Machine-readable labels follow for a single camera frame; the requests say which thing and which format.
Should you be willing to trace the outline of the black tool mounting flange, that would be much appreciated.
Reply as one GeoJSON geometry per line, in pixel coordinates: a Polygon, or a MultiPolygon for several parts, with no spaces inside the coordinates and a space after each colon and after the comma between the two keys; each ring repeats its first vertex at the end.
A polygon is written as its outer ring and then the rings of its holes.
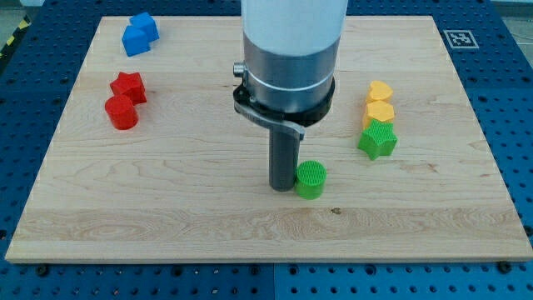
{"type": "Polygon", "coordinates": [[[335,87],[333,78],[327,95],[315,107],[302,112],[278,112],[253,102],[243,84],[233,91],[232,96],[235,111],[252,123],[274,132],[288,134],[296,140],[303,140],[305,128],[320,122],[329,113],[335,87]]]}

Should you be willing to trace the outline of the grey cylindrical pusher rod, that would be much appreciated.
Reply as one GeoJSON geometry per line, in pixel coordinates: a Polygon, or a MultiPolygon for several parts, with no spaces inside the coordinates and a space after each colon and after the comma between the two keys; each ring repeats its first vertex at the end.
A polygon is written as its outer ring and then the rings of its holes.
{"type": "Polygon", "coordinates": [[[269,183],[277,191],[293,188],[301,141],[301,127],[283,124],[269,132],[269,183]]]}

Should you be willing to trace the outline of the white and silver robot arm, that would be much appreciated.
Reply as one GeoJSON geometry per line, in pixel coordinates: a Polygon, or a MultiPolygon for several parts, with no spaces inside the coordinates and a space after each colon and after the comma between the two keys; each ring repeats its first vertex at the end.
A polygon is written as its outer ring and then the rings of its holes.
{"type": "Polygon", "coordinates": [[[347,0],[242,0],[234,109],[269,132],[269,184],[293,188],[306,128],[329,112],[347,0]]]}

